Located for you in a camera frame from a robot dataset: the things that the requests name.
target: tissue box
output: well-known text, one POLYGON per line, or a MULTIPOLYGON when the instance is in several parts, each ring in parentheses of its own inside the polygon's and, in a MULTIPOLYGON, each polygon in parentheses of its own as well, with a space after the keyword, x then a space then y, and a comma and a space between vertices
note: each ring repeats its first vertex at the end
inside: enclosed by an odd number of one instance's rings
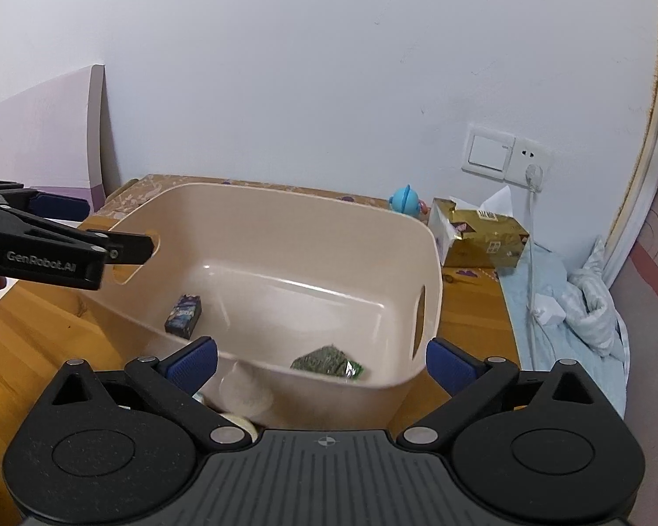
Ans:
POLYGON ((529 234, 513 217, 434 198, 429 229, 445 267, 516 267, 529 234))

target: wall socket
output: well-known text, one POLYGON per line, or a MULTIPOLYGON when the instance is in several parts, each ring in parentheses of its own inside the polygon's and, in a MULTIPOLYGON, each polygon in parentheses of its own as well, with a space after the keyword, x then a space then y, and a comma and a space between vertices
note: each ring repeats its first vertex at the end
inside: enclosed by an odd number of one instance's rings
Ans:
POLYGON ((542 146, 534 140, 527 138, 517 138, 514 141, 514 147, 509 157, 509 164, 504 171, 504 180, 511 184, 518 184, 528 188, 526 183, 526 168, 529 164, 537 164, 543 170, 542 187, 546 181, 551 164, 553 163, 553 151, 542 146))

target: white cord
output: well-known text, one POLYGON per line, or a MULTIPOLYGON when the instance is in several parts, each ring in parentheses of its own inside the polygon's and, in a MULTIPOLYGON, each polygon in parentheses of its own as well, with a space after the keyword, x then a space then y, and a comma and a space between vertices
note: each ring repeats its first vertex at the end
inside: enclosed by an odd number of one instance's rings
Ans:
POLYGON ((529 186, 528 213, 529 213, 529 306, 526 315, 529 335, 529 353, 531 354, 531 369, 535 370, 535 342, 536 342, 536 319, 534 316, 534 297, 536 295, 534 284, 534 194, 541 190, 543 181, 543 170, 537 164, 529 164, 526 168, 526 183, 529 186))

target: beige plastic bin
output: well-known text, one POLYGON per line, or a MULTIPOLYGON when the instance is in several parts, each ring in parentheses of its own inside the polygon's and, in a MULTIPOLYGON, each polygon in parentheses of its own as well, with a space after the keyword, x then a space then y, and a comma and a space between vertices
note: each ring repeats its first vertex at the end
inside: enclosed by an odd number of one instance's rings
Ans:
POLYGON ((185 184, 113 231, 155 232, 160 244, 125 283, 108 267, 100 291, 82 295, 123 355, 159 357, 187 344, 163 331, 173 305, 200 295, 193 338, 218 344, 217 374, 202 389, 218 409, 275 428, 382 428, 425 368, 442 286, 432 233, 416 219, 299 193, 185 184), (328 344, 365 367, 360 379, 290 369, 328 344))

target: blue toy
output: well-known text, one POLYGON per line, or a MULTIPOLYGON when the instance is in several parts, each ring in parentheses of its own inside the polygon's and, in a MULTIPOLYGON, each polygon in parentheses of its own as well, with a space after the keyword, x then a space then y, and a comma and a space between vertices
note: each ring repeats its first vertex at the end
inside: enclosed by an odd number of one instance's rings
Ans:
POLYGON ((419 199, 417 192, 412 190, 409 184, 405 188, 398 189, 389 200, 390 209, 399 214, 417 217, 419 213, 426 214, 426 204, 419 199))

